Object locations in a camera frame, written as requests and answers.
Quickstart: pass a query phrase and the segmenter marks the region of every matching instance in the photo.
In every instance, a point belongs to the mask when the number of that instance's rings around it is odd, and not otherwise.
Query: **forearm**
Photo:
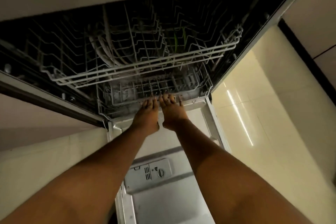
[[[144,140],[140,128],[128,129],[47,184],[3,223],[101,223]]]
[[[309,223],[274,188],[189,120],[175,129],[216,223]]]

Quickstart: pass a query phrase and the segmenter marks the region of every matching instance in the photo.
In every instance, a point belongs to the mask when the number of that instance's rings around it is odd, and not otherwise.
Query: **person's left arm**
[[[158,129],[157,100],[150,98],[130,128],[52,180],[0,224],[102,223],[142,143]]]

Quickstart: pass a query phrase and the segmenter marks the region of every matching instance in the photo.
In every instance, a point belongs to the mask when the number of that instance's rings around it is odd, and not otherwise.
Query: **green object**
[[[177,36],[174,32],[174,38],[175,38],[175,53],[177,52]]]
[[[187,45],[187,34],[186,34],[186,30],[184,29],[184,27],[182,28],[183,31],[183,40],[184,40],[184,50],[186,49],[186,45]]]

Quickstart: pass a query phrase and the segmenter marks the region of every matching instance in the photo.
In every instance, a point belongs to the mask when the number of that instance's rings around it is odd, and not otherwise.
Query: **dishwasher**
[[[3,20],[0,93],[105,127],[108,141],[145,98],[172,93],[230,151],[211,92],[293,1],[118,0]],[[162,122],[116,196],[118,223],[214,223]]]

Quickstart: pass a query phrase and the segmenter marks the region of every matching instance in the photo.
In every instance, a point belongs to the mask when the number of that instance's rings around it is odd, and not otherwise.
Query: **open dishwasher door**
[[[186,101],[184,107],[193,124],[230,152],[208,97]],[[163,121],[159,112],[160,130],[145,139],[119,189],[118,223],[214,223],[187,156]],[[131,118],[110,123],[111,140],[131,123]]]

